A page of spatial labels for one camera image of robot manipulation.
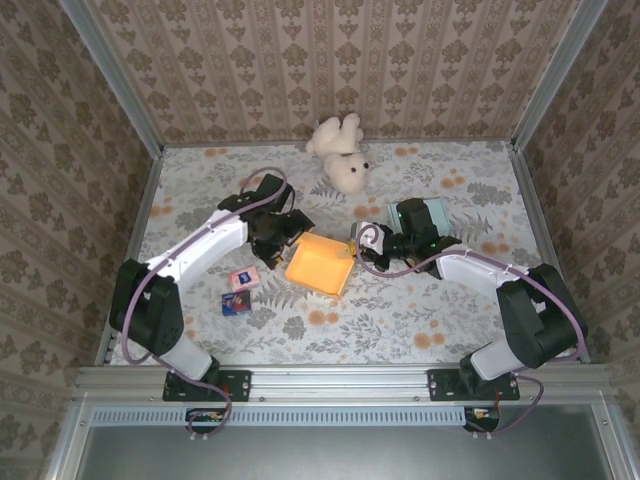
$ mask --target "teddy bear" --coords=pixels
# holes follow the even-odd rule
[[[347,115],[342,126],[338,117],[331,117],[318,126],[307,142],[307,152],[320,157],[331,185],[344,194],[360,193],[366,184],[369,163],[360,152],[364,133],[359,125],[356,113]]]

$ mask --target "floral wallpaper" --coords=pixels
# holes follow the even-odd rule
[[[1,1],[0,478],[46,468],[149,167],[58,2]]]
[[[164,143],[511,136],[579,0],[89,0]]]
[[[608,2],[525,156],[592,357],[639,440],[639,2]]]

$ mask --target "floral tablecloth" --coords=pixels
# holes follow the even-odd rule
[[[441,196],[455,235],[472,248],[506,263],[539,263],[504,142],[365,148],[369,184],[352,196],[333,190],[320,161],[300,146],[167,149],[139,258],[175,245],[253,169],[274,165],[289,177],[314,233],[346,241],[356,220],[388,224],[389,203]],[[497,305],[427,274],[386,280],[356,265],[342,298],[322,296],[287,282],[293,253],[287,249],[285,264],[269,271],[245,245],[212,266],[181,299],[185,333],[226,365],[368,364],[455,362],[501,328]],[[250,265],[262,280],[252,291],[253,312],[223,317],[220,295],[230,290],[229,273]],[[119,341],[111,363],[124,363]]]

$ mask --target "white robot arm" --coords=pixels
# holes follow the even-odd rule
[[[284,247],[314,226],[300,210],[280,213],[292,191],[267,174],[255,192],[223,200],[201,227],[163,254],[144,264],[125,262],[109,315],[111,326],[126,332],[123,341],[131,338],[187,378],[215,385],[219,363],[183,333],[180,298],[208,268],[245,243],[275,268]]]
[[[460,362],[461,385],[448,382],[447,388],[466,390],[468,398],[483,391],[495,395],[492,381],[525,367],[538,368],[576,344],[577,354],[582,351],[587,328],[552,266],[504,265],[472,252],[458,239],[440,236],[421,199],[405,200],[396,209],[401,232],[366,222],[352,226],[352,253],[367,271],[384,278],[427,272],[475,290],[500,306],[504,333],[465,356]],[[404,260],[410,268],[383,273],[392,259]],[[373,263],[376,270],[364,262]]]

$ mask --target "black mount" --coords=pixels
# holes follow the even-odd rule
[[[220,202],[218,209],[235,212],[273,195],[282,186],[282,182],[282,179],[267,174],[255,192],[231,195]],[[315,226],[300,210],[292,208],[287,213],[280,213],[289,197],[292,197],[293,205],[295,192],[293,187],[287,184],[284,192],[273,202],[240,215],[240,219],[249,227],[248,241],[251,251],[272,270],[282,262],[280,254],[284,247],[291,246],[300,235]]]
[[[207,375],[201,380],[211,383]],[[251,370],[218,370],[213,383],[227,393],[234,402],[248,402],[251,394]],[[213,390],[196,387],[185,382],[171,372],[167,373],[162,391],[165,402],[223,402],[224,399]]]
[[[480,379],[480,382],[474,381],[470,385],[463,369],[434,368],[427,371],[427,379],[432,402],[494,401],[496,393],[501,400],[520,399],[518,382],[511,373],[505,373],[490,382]]]

